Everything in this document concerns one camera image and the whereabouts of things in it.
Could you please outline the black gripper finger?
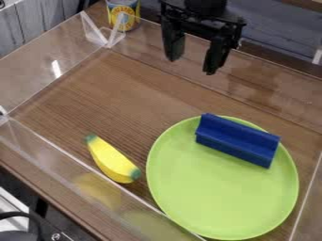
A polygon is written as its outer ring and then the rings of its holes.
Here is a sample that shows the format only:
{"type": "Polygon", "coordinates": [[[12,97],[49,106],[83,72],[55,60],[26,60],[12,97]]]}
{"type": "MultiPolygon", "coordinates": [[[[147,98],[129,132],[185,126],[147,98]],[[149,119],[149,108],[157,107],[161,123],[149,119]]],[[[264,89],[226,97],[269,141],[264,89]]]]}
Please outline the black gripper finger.
{"type": "Polygon", "coordinates": [[[185,32],[182,24],[166,16],[161,17],[163,51],[170,61],[178,60],[185,50],[185,32]]]}
{"type": "Polygon", "coordinates": [[[206,51],[204,72],[213,75],[226,63],[228,54],[230,52],[229,40],[224,36],[216,36],[212,39],[210,47],[206,51]]]}

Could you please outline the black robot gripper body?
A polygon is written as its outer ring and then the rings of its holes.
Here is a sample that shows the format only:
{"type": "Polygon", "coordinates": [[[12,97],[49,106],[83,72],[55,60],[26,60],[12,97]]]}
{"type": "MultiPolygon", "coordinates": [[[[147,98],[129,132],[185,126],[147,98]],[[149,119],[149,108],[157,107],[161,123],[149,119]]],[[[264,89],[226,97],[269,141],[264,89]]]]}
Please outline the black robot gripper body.
{"type": "Polygon", "coordinates": [[[162,16],[177,20],[185,33],[208,40],[224,35],[230,48],[241,46],[248,20],[228,7],[228,0],[161,0],[162,16]]]}

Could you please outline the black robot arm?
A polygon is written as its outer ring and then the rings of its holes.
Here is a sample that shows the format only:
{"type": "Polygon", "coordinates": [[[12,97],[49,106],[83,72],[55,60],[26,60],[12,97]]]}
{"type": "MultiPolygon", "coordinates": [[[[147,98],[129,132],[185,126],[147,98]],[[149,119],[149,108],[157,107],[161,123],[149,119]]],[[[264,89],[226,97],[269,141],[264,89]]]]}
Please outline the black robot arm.
{"type": "Polygon", "coordinates": [[[204,72],[213,75],[241,46],[246,19],[228,8],[228,0],[161,0],[163,51],[174,62],[185,53],[186,34],[210,41],[204,72]]]}

